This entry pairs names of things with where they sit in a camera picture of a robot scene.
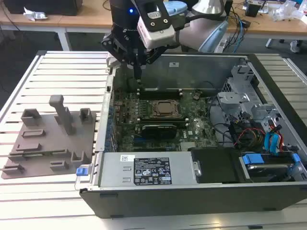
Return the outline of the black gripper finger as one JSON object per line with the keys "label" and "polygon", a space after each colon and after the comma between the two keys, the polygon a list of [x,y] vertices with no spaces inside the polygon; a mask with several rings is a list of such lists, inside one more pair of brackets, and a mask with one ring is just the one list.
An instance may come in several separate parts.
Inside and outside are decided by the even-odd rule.
{"label": "black gripper finger", "polygon": [[127,35],[117,38],[115,34],[110,33],[104,37],[101,45],[120,63],[132,66],[133,76],[137,79],[136,53]]}
{"label": "black gripper finger", "polygon": [[142,67],[155,62],[165,52],[165,46],[154,48],[151,50],[138,50],[138,80],[142,77]]}

